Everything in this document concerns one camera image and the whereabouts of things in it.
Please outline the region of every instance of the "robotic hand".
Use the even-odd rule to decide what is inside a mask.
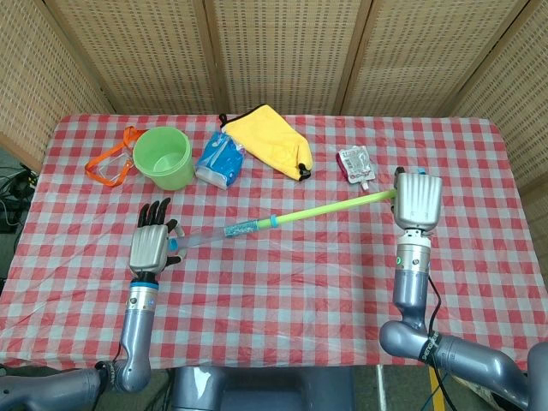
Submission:
[[[62,372],[49,377],[1,377],[0,411],[23,405],[31,411],[80,409],[94,404],[105,390],[142,390],[151,376],[148,360],[152,323],[158,294],[157,275],[184,255],[168,256],[169,233],[183,236],[171,219],[164,224],[170,199],[144,205],[134,232],[129,267],[133,280],[123,323],[120,346],[127,359],[101,361],[94,368]]]
[[[171,219],[164,224],[169,203],[169,198],[161,203],[155,201],[150,207],[148,204],[143,205],[140,210],[129,255],[129,268],[138,279],[156,276],[168,265],[181,262],[184,257],[168,256],[168,234],[175,230],[177,235],[184,235],[177,220]]]

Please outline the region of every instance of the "blue tissue package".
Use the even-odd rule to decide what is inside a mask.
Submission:
[[[228,134],[216,132],[196,163],[196,176],[226,189],[240,174],[244,153]]]

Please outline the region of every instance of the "floor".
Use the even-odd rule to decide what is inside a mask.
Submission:
[[[17,161],[6,152],[0,150],[0,166],[17,166]],[[0,234],[0,277],[8,276],[9,264],[13,258],[13,242],[15,235]],[[23,367],[7,369],[8,374],[44,376],[54,370],[48,368]],[[426,403],[432,392],[429,373],[425,366],[385,366],[383,369],[384,387],[387,410],[389,411],[442,411],[434,409],[432,403]],[[161,409],[168,377],[165,371],[156,371],[151,383],[138,395],[107,393],[98,402],[97,410]],[[452,378],[446,378],[444,384],[451,399],[459,410],[487,411],[491,408],[471,390],[458,384]],[[354,369],[354,392],[356,411],[379,410],[378,378],[375,366],[358,366]]]

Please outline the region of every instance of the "red gingham tablecloth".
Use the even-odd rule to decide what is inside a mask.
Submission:
[[[195,161],[218,129],[215,116],[63,119],[0,299],[0,361],[69,368],[114,356],[143,204],[172,197],[168,217],[189,233],[346,200],[363,192],[343,179],[335,154],[365,145],[377,174],[371,193],[391,188],[397,165],[443,178],[432,238],[443,297],[436,328],[524,367],[527,350],[548,336],[548,295],[496,127],[470,118],[286,118],[310,142],[310,179],[292,181],[247,155],[227,191],[194,180],[176,193],[135,168],[107,188],[84,164],[128,125],[183,130]],[[416,363],[378,344],[380,326],[400,318],[391,296],[401,234],[383,202],[190,249],[158,279],[152,367]],[[427,317],[434,303],[430,289]]]

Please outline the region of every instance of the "green bucket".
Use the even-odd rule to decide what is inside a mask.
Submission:
[[[134,145],[134,163],[164,190],[179,190],[194,177],[192,146],[188,137],[173,127],[156,127],[143,133]]]

